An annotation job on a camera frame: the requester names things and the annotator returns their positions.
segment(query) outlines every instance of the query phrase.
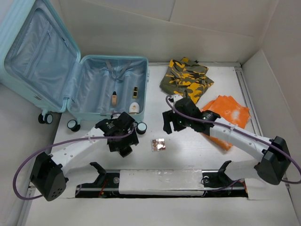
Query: white table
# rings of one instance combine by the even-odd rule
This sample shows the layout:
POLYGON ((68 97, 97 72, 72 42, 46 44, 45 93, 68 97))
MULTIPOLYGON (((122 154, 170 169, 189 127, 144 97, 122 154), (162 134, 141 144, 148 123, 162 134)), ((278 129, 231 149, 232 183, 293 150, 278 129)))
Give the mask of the white table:
MULTIPOLYGON (((251 156, 236 147, 225 152, 203 135, 186 129, 167 135, 163 130, 162 112, 169 110, 165 94, 159 83, 167 65, 150 66, 144 122, 148 129, 140 136, 140 144, 133 153, 122 158, 110 153, 106 141, 99 142, 99 151, 91 153, 86 161, 96 161, 109 169, 218 169, 227 160, 244 161, 251 156), (151 151, 151 140, 164 138, 166 150, 151 151)), ((234 67, 210 67, 208 74, 214 85, 201 97, 197 106, 203 107, 219 95, 233 96, 241 105, 244 97, 234 67)), ((55 143, 81 137, 96 122, 83 121, 80 131, 67 129, 73 117, 63 113, 55 143)), ((253 132, 249 122, 246 129, 253 132)), ((64 146, 53 148, 58 151, 64 146)), ((246 198, 178 198, 178 199, 70 199, 63 195, 47 202, 41 198, 32 202, 27 226, 53 224, 73 226, 82 224, 102 225, 299 225, 283 183, 271 186, 256 180, 246 180, 249 200, 246 198)))

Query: folded camouflage clothing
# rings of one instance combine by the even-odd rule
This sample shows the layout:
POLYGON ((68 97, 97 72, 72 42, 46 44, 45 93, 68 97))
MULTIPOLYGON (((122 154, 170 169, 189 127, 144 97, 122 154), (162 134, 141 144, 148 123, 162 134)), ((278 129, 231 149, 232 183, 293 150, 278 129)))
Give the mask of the folded camouflage clothing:
POLYGON ((206 76, 207 67, 183 58, 171 60, 160 87, 167 94, 180 94, 189 97, 195 104, 213 81, 206 76))

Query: folded orange shirt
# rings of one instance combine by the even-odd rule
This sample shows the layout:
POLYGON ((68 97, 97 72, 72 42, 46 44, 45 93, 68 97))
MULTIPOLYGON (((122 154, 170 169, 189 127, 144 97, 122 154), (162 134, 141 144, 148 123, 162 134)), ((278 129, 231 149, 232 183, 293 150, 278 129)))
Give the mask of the folded orange shirt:
MULTIPOLYGON (((245 128, 249 118, 249 108, 241 106, 236 100, 229 96, 218 96, 216 100, 210 101, 201 111, 210 110, 218 113, 225 120, 238 125, 240 128, 245 128)), ((217 145, 225 150, 229 150, 233 145, 226 141, 208 137, 210 140, 214 141, 217 145)))

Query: light blue suitcase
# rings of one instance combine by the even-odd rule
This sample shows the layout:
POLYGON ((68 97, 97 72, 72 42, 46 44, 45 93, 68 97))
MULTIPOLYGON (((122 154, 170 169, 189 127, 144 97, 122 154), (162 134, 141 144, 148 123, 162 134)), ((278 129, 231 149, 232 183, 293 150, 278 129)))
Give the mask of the light blue suitcase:
POLYGON ((81 120, 98 121, 128 112, 133 102, 142 121, 148 60, 141 56, 88 55, 80 50, 48 0, 15 0, 0 26, 0 82, 48 112, 66 109, 81 120), (138 96, 133 98, 134 87, 138 96), (117 93, 117 105, 111 96, 117 93))

